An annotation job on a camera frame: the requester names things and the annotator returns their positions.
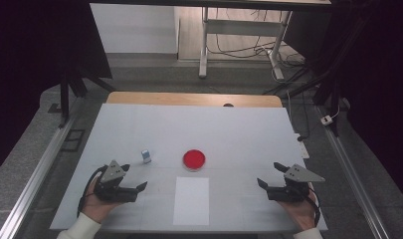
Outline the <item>aluminium floor rail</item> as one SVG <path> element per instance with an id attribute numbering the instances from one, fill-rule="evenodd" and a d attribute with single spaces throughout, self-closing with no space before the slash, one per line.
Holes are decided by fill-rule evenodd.
<path id="1" fill-rule="evenodd" d="M 390 239 L 389 233 L 378 213 L 375 204 L 368 195 L 358 172 L 354 168 L 347 151 L 338 136 L 336 136 L 328 125 L 318 123 L 324 130 L 324 133 L 334 151 L 339 165 L 346 177 L 346 180 L 361 208 L 362 214 L 375 239 Z"/>
<path id="2" fill-rule="evenodd" d="M 5 220 L 0 230 L 0 239 L 14 239 L 78 114 L 77 110 L 72 110 L 64 125 L 55 131 L 39 163 Z"/>

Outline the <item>black tripod stand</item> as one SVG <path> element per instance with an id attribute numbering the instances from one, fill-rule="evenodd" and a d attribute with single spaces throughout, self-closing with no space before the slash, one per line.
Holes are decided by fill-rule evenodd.
<path id="1" fill-rule="evenodd" d="M 327 126 L 335 136 L 338 136 L 337 117 L 340 113 L 340 79 L 337 76 L 339 69 L 340 63 L 335 61 L 321 75 L 316 76 L 307 84 L 283 95 L 283 98 L 288 100 L 289 98 L 297 96 L 312 87 L 318 87 L 318 90 L 312 97 L 312 102 L 316 106 L 323 106 L 327 100 L 330 100 L 328 116 L 331 118 L 331 122 L 327 122 L 325 126 Z"/>
<path id="2" fill-rule="evenodd" d="M 72 90 L 74 95 L 78 98 L 84 98 L 87 94 L 88 90 L 85 86 L 84 79 L 90 80 L 109 93 L 115 91 L 113 86 L 104 82 L 101 78 L 81 66 L 67 68 L 60 83 L 62 114 L 60 127 L 64 127 L 70 119 L 69 90 Z"/>

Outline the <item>wooden table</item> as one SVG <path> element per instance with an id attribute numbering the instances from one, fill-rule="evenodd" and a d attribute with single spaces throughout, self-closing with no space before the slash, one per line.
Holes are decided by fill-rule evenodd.
<path id="1" fill-rule="evenodd" d="M 276 96 L 113 92 L 107 97 L 108 104 L 137 104 L 163 106 L 222 107 L 232 104 L 245 108 L 281 108 L 282 101 Z"/>

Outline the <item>round red dish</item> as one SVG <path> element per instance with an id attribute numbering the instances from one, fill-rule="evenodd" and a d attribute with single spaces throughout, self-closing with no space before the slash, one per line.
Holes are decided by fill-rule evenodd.
<path id="1" fill-rule="evenodd" d="M 183 165 L 190 171 L 200 170 L 205 164 L 205 154 L 198 149 L 190 149 L 182 157 Z"/>

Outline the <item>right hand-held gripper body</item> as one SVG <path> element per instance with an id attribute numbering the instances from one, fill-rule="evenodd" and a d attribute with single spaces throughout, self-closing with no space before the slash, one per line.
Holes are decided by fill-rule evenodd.
<path id="1" fill-rule="evenodd" d="M 325 179 L 298 165 L 294 164 L 284 173 L 286 185 L 284 187 L 268 187 L 267 194 L 270 200 L 282 202 L 302 202 L 309 195 L 310 182 L 325 182 Z"/>

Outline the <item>white metal desk frame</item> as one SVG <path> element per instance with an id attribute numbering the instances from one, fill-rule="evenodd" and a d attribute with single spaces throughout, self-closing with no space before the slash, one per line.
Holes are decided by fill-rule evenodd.
<path id="1" fill-rule="evenodd" d="M 202 44 L 200 54 L 199 77 L 205 79 L 207 76 L 207 38 L 209 34 L 218 35 L 238 35 L 238 36 L 258 36 L 275 37 L 275 45 L 272 50 L 266 52 L 272 65 L 272 74 L 281 81 L 284 78 L 282 69 L 278 62 L 278 53 L 286 33 L 291 11 L 283 11 L 282 19 L 279 22 L 259 22 L 242 20 L 221 20 L 210 19 L 209 9 L 202 8 Z"/>

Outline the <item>large white board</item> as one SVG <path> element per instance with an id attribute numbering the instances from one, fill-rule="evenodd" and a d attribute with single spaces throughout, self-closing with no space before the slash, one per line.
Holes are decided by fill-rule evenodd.
<path id="1" fill-rule="evenodd" d="M 148 149 L 151 161 L 141 152 Z M 185 168 L 190 149 L 205 154 L 197 171 Z M 269 233 L 296 230 L 285 210 L 257 182 L 284 185 L 274 162 L 302 164 L 300 144 L 284 108 L 183 107 L 105 104 L 51 224 L 70 228 L 91 174 L 116 160 L 130 164 L 122 181 L 135 187 L 147 181 L 133 203 L 112 211 L 103 223 L 111 232 Z M 177 177 L 209 179 L 209 224 L 174 225 Z"/>

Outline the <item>white paper sheet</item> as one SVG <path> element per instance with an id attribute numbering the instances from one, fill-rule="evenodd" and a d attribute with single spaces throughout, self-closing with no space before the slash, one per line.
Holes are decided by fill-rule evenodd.
<path id="1" fill-rule="evenodd" d="M 207 226 L 209 218 L 209 179 L 177 177 L 173 224 Z"/>

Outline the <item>person's right hand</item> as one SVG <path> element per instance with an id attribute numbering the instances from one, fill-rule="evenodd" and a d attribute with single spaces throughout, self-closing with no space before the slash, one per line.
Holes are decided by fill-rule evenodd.
<path id="1" fill-rule="evenodd" d="M 289 214 L 290 218 L 295 222 L 295 225 L 300 231 L 315 228 L 315 202 L 316 197 L 310 190 L 308 198 L 312 201 L 310 204 L 307 200 L 303 202 L 281 202 L 279 204 Z"/>

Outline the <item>black floor frame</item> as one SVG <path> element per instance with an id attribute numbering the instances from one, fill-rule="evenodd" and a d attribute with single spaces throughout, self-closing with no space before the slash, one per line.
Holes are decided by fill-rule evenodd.
<path id="1" fill-rule="evenodd" d="M 84 129 L 71 129 L 64 140 L 61 151 L 77 152 L 83 142 L 84 135 Z"/>

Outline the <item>black curtain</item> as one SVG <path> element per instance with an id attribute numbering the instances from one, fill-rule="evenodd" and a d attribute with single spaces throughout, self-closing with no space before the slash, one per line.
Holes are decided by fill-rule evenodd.
<path id="1" fill-rule="evenodd" d="M 286 41 L 321 74 L 353 39 L 337 74 L 347 119 L 403 194 L 403 0 L 331 1 L 294 13 Z"/>
<path id="2" fill-rule="evenodd" d="M 110 78 L 91 0 L 0 0 L 0 166 L 66 77 Z"/>

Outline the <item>person's left hand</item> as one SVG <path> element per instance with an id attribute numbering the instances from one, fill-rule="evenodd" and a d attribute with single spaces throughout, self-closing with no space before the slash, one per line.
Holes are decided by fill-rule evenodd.
<path id="1" fill-rule="evenodd" d="M 102 223 L 112 210 L 121 205 L 121 202 L 106 202 L 100 200 L 94 194 L 97 180 L 98 179 L 95 178 L 86 191 L 81 212 L 91 218 L 94 222 Z"/>

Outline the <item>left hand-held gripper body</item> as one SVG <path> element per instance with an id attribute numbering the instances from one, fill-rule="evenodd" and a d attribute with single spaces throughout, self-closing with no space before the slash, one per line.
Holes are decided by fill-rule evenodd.
<path id="1" fill-rule="evenodd" d="M 119 186 L 125 176 L 126 172 L 113 160 L 97 180 L 94 194 L 106 202 L 134 202 L 138 194 L 136 188 Z"/>

